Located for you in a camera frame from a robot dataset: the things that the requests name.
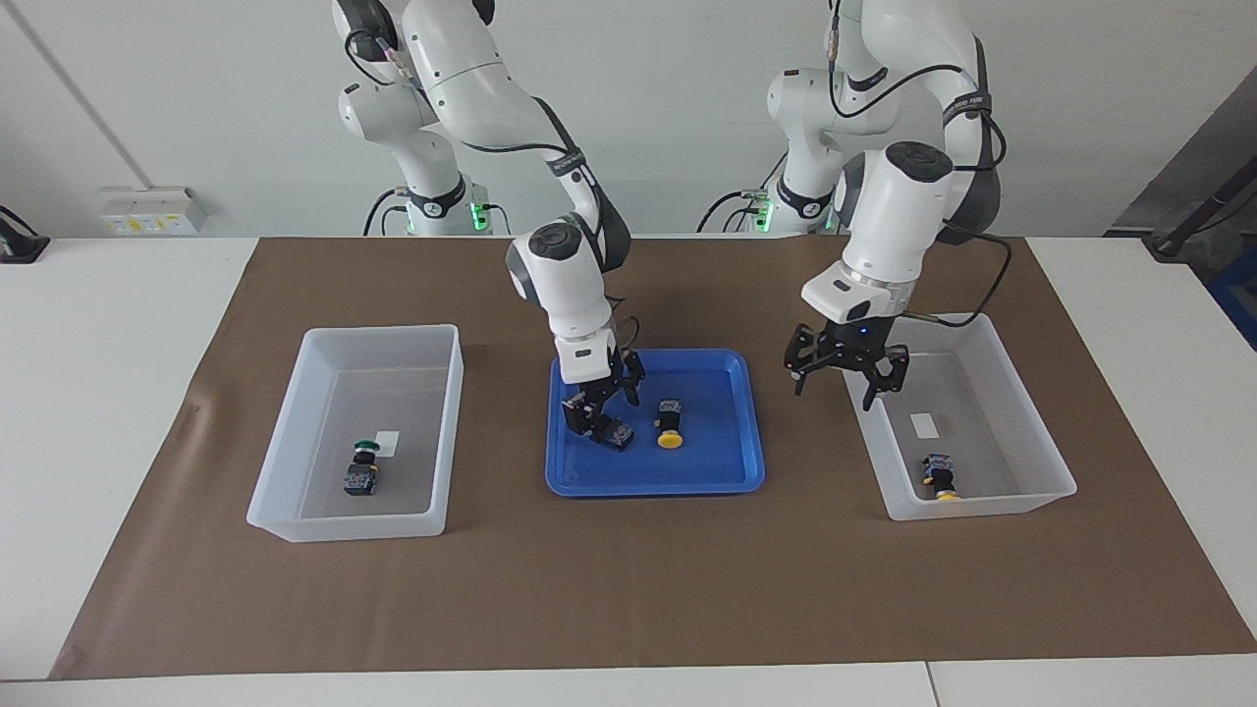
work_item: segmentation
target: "white sticker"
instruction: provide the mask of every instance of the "white sticker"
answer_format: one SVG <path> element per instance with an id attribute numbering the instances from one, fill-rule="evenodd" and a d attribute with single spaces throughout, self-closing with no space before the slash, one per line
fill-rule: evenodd
<path id="1" fill-rule="evenodd" d="M 934 426 L 934 415 L 929 413 L 916 413 L 910 415 L 913 426 L 916 429 L 916 439 L 938 439 L 939 428 Z"/>
<path id="2" fill-rule="evenodd" d="M 387 458 L 397 453 L 397 438 L 401 433 L 397 430 L 386 430 L 376 433 L 376 444 L 380 445 L 380 452 L 376 452 L 376 457 Z"/>

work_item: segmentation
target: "blue tray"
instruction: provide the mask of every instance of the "blue tray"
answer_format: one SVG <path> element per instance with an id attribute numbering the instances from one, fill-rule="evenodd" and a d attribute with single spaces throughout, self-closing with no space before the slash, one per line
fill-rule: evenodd
<path id="1" fill-rule="evenodd" d="M 606 413 L 628 423 L 636 437 L 617 452 L 567 429 L 561 401 L 576 394 L 564 385 L 558 361 L 551 366 L 546 483 L 572 498 L 608 496 L 708 496 L 750 493 L 764 483 L 755 405 L 747 361 L 728 348 L 647 348 L 641 405 L 616 395 Z M 655 440 L 655 416 L 664 398 L 681 400 L 678 449 Z"/>

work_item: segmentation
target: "white table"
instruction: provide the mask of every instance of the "white table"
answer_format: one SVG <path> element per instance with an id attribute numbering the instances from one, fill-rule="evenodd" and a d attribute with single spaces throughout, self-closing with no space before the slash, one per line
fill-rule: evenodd
<path id="1" fill-rule="evenodd" d="M 255 243 L 60 240 L 38 265 L 0 269 L 0 679 L 48 674 Z M 1257 626 L 1247 542 L 1257 355 L 1187 268 L 1154 263 L 1138 242 L 1031 244 Z M 0 684 L 5 706 L 1247 706 L 1253 696 L 1257 655 Z"/>

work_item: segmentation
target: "translucent plastic container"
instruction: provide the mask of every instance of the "translucent plastic container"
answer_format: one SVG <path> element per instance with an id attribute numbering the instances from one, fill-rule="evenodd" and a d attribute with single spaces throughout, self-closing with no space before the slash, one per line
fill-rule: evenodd
<path id="1" fill-rule="evenodd" d="M 290 542 L 440 535 L 461 391 L 451 325 L 310 330 L 249 523 Z M 372 496 L 343 491 L 360 439 L 386 442 Z"/>
<path id="2" fill-rule="evenodd" d="M 864 376 L 843 376 L 891 518 L 1024 513 L 1077 491 L 985 315 L 964 328 L 901 318 L 887 342 L 911 352 L 903 391 L 865 413 Z M 952 457 L 960 498 L 936 501 L 921 483 L 929 454 Z"/>

